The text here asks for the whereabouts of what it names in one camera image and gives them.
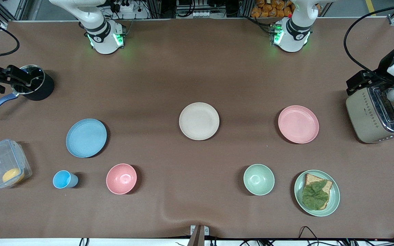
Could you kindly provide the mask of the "pink plate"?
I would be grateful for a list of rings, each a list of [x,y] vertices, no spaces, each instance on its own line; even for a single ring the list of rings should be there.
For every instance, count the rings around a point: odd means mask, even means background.
[[[284,108],[278,116],[278,127],[287,140],[296,144],[309,143],[319,133],[319,121],[316,115],[300,105]]]

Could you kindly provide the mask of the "blue plate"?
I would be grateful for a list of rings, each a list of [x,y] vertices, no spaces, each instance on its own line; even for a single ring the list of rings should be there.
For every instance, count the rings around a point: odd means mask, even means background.
[[[107,142],[105,125],[97,119],[76,122],[66,137],[67,150],[75,157],[89,158],[99,153]]]

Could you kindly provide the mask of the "beige and chrome toaster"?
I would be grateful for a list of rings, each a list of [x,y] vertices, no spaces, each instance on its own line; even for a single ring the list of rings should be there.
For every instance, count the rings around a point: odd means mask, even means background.
[[[346,108],[358,139],[375,144],[394,139],[394,102],[388,91],[363,88],[346,99]]]

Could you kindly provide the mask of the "yellow round food piece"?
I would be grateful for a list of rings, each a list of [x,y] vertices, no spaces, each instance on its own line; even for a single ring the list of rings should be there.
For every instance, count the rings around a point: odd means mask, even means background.
[[[22,181],[25,177],[25,171],[19,168],[12,168],[6,171],[2,176],[3,186],[11,186]]]

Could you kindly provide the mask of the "brown bread slice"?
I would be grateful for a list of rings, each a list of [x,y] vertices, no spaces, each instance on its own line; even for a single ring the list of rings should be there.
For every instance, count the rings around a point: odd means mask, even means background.
[[[315,175],[312,175],[312,174],[306,174],[305,175],[305,184],[304,184],[304,187],[305,187],[305,185],[308,185],[308,184],[310,184],[311,182],[314,182],[314,181],[322,181],[322,180],[326,180],[326,179],[324,179],[324,178],[319,178],[319,177],[317,177],[317,176],[315,176]],[[326,193],[328,193],[329,194],[329,197],[330,197],[330,189],[332,188],[332,186],[333,186],[333,182],[332,181],[330,181],[330,180],[327,180],[327,185],[323,188],[323,191],[325,191]],[[325,203],[325,205],[322,207],[322,210],[324,210],[326,207],[327,207],[327,203],[329,202],[329,200]]]

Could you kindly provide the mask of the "blue cup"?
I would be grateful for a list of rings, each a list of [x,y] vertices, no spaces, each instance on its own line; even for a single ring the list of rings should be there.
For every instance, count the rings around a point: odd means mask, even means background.
[[[67,170],[61,170],[53,177],[53,186],[57,189],[74,188],[78,184],[78,177]]]

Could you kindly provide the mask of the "green plate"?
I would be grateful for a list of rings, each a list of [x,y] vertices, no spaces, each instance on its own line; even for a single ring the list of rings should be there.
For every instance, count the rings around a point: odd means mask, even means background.
[[[315,177],[321,178],[321,179],[325,179],[327,181],[330,181],[332,184],[330,185],[330,188],[326,188],[325,190],[329,190],[329,200],[327,201],[327,203],[325,204],[324,209],[319,209],[319,210],[312,210],[309,209],[305,206],[305,204],[303,204],[302,202],[302,190],[303,187],[306,185],[306,177],[307,175],[313,175]],[[300,174],[297,175],[297,177],[294,180],[294,187],[293,187],[293,193],[294,193],[294,197],[298,203],[298,205],[300,206],[300,208],[312,215],[312,216],[316,216],[316,217],[325,217],[328,215],[331,215],[333,212],[336,211],[336,209],[338,208],[339,204],[340,204],[340,190],[338,188],[338,185],[336,184],[335,180],[328,175],[327,173],[320,171],[320,170],[306,170]]]

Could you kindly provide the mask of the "pile of orange packets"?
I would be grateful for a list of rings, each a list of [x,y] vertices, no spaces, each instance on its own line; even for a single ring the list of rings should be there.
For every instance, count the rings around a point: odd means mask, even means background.
[[[263,17],[291,17],[295,5],[290,0],[254,0],[249,16]]]

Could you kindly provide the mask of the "green lettuce leaf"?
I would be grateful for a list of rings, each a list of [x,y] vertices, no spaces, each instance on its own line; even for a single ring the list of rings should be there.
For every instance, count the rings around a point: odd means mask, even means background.
[[[305,185],[302,190],[302,202],[308,209],[322,210],[322,207],[329,200],[329,194],[323,191],[327,185],[327,180],[314,181]]]

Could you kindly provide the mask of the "white power strip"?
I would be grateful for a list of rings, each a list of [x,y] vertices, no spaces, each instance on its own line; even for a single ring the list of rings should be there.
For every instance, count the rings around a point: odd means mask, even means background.
[[[107,0],[112,13],[133,13],[138,9],[134,0]]]

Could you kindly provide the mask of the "green bowl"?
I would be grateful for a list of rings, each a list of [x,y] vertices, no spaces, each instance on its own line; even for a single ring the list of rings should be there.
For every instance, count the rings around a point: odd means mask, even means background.
[[[243,174],[243,182],[251,194],[263,196],[275,187],[275,175],[269,167],[256,163],[247,167]]]

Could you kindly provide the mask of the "pink bowl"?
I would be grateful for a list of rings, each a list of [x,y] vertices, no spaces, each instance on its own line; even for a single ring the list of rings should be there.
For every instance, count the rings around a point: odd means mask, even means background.
[[[134,167],[129,164],[117,164],[108,171],[105,182],[111,193],[127,194],[136,185],[137,173]]]

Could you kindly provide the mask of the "beige plate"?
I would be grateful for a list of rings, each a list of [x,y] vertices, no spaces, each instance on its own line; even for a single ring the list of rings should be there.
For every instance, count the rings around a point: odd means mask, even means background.
[[[179,116],[179,127],[182,133],[192,140],[203,141],[213,137],[220,126],[217,110],[203,102],[195,102],[186,106]]]

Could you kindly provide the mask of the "brown table cloth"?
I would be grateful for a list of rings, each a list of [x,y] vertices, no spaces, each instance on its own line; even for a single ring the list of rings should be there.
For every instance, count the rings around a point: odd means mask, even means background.
[[[56,87],[45,100],[0,107],[0,141],[17,142],[32,170],[0,189],[0,238],[174,237],[193,224],[221,238],[294,238],[303,226],[322,238],[393,238],[394,140],[359,142],[345,107],[346,80],[359,71],[343,48],[352,23],[318,19],[306,46],[285,53],[245,19],[137,21],[111,55],[92,49],[77,22],[10,23],[20,49],[0,66],[39,65]],[[203,141],[179,127],[196,102],[220,116]],[[313,141],[280,132],[278,116],[292,105],[316,115]],[[89,158],[66,147],[83,119],[101,121],[108,134]],[[121,163],[137,181],[116,195],[105,180]],[[267,195],[245,188],[256,163],[275,175]],[[295,178],[312,169],[338,185],[331,215],[312,216],[294,197]],[[61,170],[78,177],[74,188],[53,186]]]

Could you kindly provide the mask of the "metal table edge bracket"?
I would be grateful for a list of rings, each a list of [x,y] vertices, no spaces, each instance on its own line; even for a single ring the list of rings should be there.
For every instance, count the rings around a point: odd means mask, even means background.
[[[192,225],[191,238],[187,246],[205,246],[205,236],[209,236],[209,227],[205,225]]]

